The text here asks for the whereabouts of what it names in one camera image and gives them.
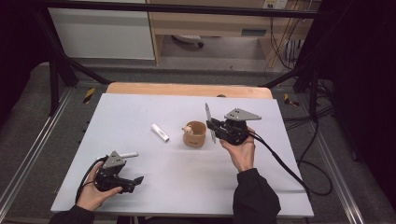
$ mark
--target white table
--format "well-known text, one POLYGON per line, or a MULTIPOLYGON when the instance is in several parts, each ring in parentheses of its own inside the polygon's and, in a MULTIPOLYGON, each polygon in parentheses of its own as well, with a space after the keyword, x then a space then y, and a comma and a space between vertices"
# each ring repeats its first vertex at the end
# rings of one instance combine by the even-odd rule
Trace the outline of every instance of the white table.
MULTIPOLYGON (((212 117, 239 107, 262 117, 248 121, 279 157, 298 176, 297 168, 276 100, 201 96, 166 96, 105 93, 51 208, 70 209, 85 172, 98 157, 113 150, 138 152, 127 159, 120 177, 143 183, 134 193, 118 194, 97 211, 123 216, 227 217, 233 214, 233 192, 237 170, 219 141, 207 133, 202 148, 183 144, 181 128, 191 120, 205 122, 205 103, 212 117), (151 129, 158 124, 170 137, 165 143, 151 129)), ((255 167, 275 190, 281 204, 278 217, 312 217, 304 189, 256 143, 255 167)))

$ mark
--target hand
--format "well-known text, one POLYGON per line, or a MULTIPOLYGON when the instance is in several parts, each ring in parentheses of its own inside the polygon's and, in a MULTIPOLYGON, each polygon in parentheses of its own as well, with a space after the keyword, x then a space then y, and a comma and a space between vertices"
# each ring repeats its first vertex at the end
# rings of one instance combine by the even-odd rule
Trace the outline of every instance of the hand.
POLYGON ((254 162, 254 138, 249 136, 244 143, 239 146, 234 146, 227 141, 220 139, 221 146, 228 150, 231 155, 233 165, 238 169, 239 173, 253 168, 254 162))
POLYGON ((86 181, 86 183, 89 184, 84 186, 77 202, 77 206, 92 212, 96 210, 106 199, 122 191, 122 187, 117 187, 104 192, 99 191, 96 188, 94 185, 94 180, 96 178, 96 173, 102 167, 102 165, 103 162, 100 161, 92 168, 86 181))

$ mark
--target black sleeve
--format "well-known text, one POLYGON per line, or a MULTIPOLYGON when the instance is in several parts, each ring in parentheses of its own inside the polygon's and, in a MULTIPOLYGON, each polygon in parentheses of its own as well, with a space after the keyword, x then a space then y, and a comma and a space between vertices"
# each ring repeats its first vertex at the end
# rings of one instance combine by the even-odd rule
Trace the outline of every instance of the black sleeve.
POLYGON ((256 168, 239 173, 237 179, 238 187, 233 195, 233 223, 276 223, 279 199, 267 180, 256 168))
POLYGON ((93 218, 93 212, 74 205, 67 212, 55 214, 49 224, 92 224, 93 218))

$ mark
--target gray carpet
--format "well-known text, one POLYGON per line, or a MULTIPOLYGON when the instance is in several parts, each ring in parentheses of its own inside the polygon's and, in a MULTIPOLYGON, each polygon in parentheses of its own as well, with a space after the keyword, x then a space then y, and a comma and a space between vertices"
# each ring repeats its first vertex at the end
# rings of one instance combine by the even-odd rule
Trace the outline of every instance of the gray carpet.
MULTIPOLYGON (((266 77, 257 71, 199 71, 195 69, 167 69, 165 66, 149 69, 93 68, 92 70, 111 80, 131 82, 257 86, 266 83, 270 79, 270 77, 266 77)), ((78 150, 78 142, 83 138, 83 131, 89 125, 87 121, 91 119, 101 93, 106 91, 106 86, 98 86, 91 82, 90 78, 82 74, 78 76, 85 84, 74 89, 65 111, 52 131, 32 171, 27 176, 14 203, 11 205, 7 218, 31 217, 48 219, 52 216, 50 207, 56 196, 54 191, 62 185, 68 167, 78 150), (90 102, 84 105, 82 101, 91 85, 90 83, 96 86, 96 90, 90 102)), ((5 125, 1 127, 0 162, 6 167, 6 169, 0 169, 1 192, 7 187, 7 183, 15 174, 24 155, 35 141, 38 132, 48 118, 47 115, 50 111, 48 83, 48 69, 37 67, 32 73, 31 80, 20 101, 14 107, 5 125)), ((290 95, 290 99, 296 101, 306 97, 305 94, 295 95, 290 87, 292 84, 293 80, 291 79, 281 86, 273 88, 274 97, 278 100, 279 108, 284 118, 306 115, 301 106, 284 104, 283 97, 285 92, 290 95)), ((318 109, 330 104, 324 98, 320 98, 318 101, 321 104, 318 109)), ((337 118, 328 115, 319 120, 318 127, 349 185, 364 220, 370 223, 396 223, 395 212, 375 183, 367 166, 351 159, 350 148, 337 123, 337 118)), ((299 158, 312 138, 312 129, 308 124, 305 124, 288 131, 288 135, 293 152, 296 158, 299 158)), ((305 159, 326 170, 318 152, 318 146, 315 143, 306 154, 305 159)), ((301 173, 304 181, 311 189, 320 192, 328 189, 327 179, 317 170, 302 164, 301 173)), ((311 223, 349 223, 344 207, 340 203, 335 190, 325 197, 313 195, 312 205, 315 217, 309 218, 311 223)), ((98 219, 114 220, 115 217, 99 216, 98 219)), ((290 223, 304 222, 304 220, 280 221, 288 221, 290 223)))

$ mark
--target wooden cup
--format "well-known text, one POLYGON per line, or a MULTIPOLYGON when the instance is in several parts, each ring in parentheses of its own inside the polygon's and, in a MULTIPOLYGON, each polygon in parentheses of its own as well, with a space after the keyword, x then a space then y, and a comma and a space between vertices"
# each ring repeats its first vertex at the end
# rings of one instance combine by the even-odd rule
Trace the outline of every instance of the wooden cup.
POLYGON ((193 134, 184 133, 183 141, 188 147, 202 147, 205 142, 206 125, 201 121, 190 121, 186 126, 190 125, 193 134))

